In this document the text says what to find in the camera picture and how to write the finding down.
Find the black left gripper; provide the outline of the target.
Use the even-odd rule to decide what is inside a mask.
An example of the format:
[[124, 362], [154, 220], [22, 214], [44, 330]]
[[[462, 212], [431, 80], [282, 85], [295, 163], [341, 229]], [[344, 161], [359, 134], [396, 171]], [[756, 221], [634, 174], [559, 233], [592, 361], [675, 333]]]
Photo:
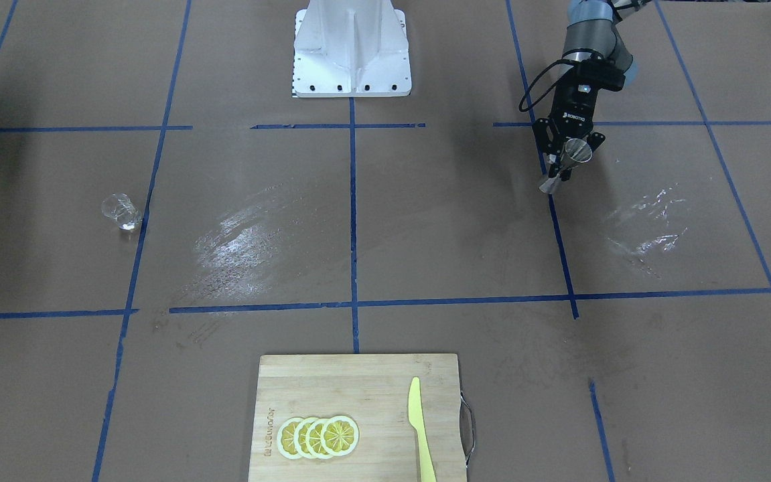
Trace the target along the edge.
[[624, 83], [624, 71], [599, 58], [578, 61], [560, 77], [550, 118], [538, 118], [533, 123], [537, 146], [548, 165], [548, 178], [560, 179], [561, 135], [587, 135], [585, 139], [570, 138], [563, 144], [563, 180], [569, 180], [573, 169], [593, 159], [606, 139], [599, 132], [591, 133], [598, 94], [600, 90], [619, 92]]

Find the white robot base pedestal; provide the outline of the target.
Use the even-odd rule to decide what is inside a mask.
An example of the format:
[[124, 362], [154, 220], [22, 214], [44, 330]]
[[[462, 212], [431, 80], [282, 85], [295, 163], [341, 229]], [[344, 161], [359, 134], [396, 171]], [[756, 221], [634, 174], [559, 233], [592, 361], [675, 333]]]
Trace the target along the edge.
[[406, 16], [391, 1], [311, 1], [294, 27], [294, 98], [411, 94]]

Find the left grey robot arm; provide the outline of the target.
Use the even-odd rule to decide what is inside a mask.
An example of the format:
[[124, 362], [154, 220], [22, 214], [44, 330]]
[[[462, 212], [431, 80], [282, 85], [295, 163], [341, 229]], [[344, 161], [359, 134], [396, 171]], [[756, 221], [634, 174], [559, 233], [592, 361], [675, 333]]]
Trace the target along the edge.
[[559, 78], [553, 82], [551, 109], [533, 123], [533, 134], [549, 170], [541, 184], [553, 193], [578, 165], [590, 161], [605, 141], [593, 128], [602, 90], [619, 92], [633, 82], [637, 64], [625, 46], [618, 24], [639, 12], [646, 1], [572, 1], [567, 9], [565, 46]]

